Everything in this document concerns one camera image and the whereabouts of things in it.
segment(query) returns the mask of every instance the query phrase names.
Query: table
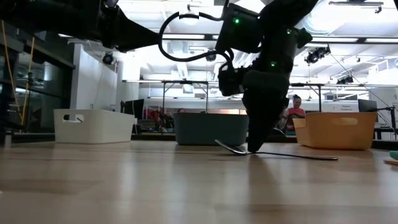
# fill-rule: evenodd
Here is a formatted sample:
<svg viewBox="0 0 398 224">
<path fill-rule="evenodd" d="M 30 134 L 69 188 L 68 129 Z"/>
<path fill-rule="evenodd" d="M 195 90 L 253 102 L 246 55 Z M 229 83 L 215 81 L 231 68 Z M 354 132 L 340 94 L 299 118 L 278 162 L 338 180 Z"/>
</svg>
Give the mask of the table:
<svg viewBox="0 0 398 224">
<path fill-rule="evenodd" d="M 374 128 L 374 132 L 377 134 L 377 140 L 381 140 L 381 133 L 393 133 L 392 128 Z"/>
<path fill-rule="evenodd" d="M 398 169 L 386 151 L 261 149 L 337 162 L 229 155 L 135 141 L 15 144 L 0 152 L 0 223 L 391 223 Z"/>
</svg>

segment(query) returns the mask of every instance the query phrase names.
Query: green object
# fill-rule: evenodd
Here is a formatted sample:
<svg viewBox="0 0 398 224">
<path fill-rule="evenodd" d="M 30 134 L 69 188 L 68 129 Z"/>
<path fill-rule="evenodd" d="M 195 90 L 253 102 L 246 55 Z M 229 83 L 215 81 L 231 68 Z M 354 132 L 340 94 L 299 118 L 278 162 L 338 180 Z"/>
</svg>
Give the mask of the green object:
<svg viewBox="0 0 398 224">
<path fill-rule="evenodd" d="M 398 151 L 391 151 L 390 156 L 391 158 L 398 160 Z"/>
</svg>

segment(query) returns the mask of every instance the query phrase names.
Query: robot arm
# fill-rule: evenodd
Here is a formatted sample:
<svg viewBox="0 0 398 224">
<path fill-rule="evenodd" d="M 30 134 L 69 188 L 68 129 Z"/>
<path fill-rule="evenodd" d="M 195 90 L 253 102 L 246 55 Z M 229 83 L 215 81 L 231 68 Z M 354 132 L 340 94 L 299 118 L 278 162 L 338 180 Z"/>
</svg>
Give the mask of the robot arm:
<svg viewBox="0 0 398 224">
<path fill-rule="evenodd" d="M 159 50 L 165 57 L 178 62 L 190 62 L 210 54 L 220 54 L 226 58 L 218 75 L 220 90 L 224 96 L 243 93 L 243 104 L 249 116 L 248 151 L 256 152 L 289 104 L 286 94 L 295 51 L 312 40 L 305 29 L 298 30 L 294 26 L 311 12 L 317 2 L 318 0 L 275 0 L 257 14 L 235 4 L 228 4 L 227 0 L 221 18 L 201 12 L 198 16 L 179 15 L 176 12 L 165 21 L 160 36 L 168 23 L 177 17 L 205 17 L 212 21 L 224 21 L 215 51 L 190 58 L 175 58 L 163 50 L 161 40 Z M 260 54 L 248 68 L 233 68 L 231 49 Z"/>
<path fill-rule="evenodd" d="M 50 31 L 100 41 L 121 52 L 157 44 L 159 35 L 129 20 L 117 3 L 118 0 L 0 0 L 0 19 L 27 32 Z"/>
</svg>

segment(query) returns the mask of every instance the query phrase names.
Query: red shirt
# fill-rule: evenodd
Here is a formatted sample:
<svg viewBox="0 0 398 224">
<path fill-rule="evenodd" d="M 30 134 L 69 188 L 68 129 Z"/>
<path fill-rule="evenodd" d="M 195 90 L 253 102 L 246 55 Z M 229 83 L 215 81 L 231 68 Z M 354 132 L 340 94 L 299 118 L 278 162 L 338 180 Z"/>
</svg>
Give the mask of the red shirt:
<svg viewBox="0 0 398 224">
<path fill-rule="evenodd" d="M 293 126 L 293 118 L 298 118 L 295 116 L 295 114 L 300 115 L 300 116 L 305 116 L 305 112 L 301 108 L 287 109 L 287 124 L 288 124 L 288 126 L 290 126 L 290 125 Z M 286 131 L 295 131 L 294 126 L 293 126 L 293 128 L 286 128 Z"/>
</svg>

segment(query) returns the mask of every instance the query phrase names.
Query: overhead spotlight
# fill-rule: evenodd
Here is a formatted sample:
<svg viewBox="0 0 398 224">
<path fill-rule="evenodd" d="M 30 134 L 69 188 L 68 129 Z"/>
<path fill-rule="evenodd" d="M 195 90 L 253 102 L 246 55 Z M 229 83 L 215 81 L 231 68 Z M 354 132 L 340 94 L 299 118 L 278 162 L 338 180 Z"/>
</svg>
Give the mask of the overhead spotlight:
<svg viewBox="0 0 398 224">
<path fill-rule="evenodd" d="M 115 63 L 113 52 L 106 52 L 104 58 L 102 58 L 102 62 L 104 62 L 105 65 L 113 65 Z"/>
<path fill-rule="evenodd" d="M 304 59 L 308 64 L 317 63 L 320 59 L 323 59 L 326 55 L 330 54 L 330 48 L 319 47 L 315 51 L 309 52 L 308 56 Z"/>
<path fill-rule="evenodd" d="M 208 52 L 213 52 L 213 51 L 215 51 L 215 50 L 214 49 L 209 49 Z M 214 62 L 216 60 L 216 58 L 217 58 L 216 54 L 209 55 L 209 56 L 206 56 L 206 61 L 207 62 Z"/>
<path fill-rule="evenodd" d="M 343 78 L 339 78 L 337 80 L 337 85 L 344 85 L 344 84 L 350 84 L 354 82 L 354 78 L 352 75 L 343 77 Z"/>
</svg>

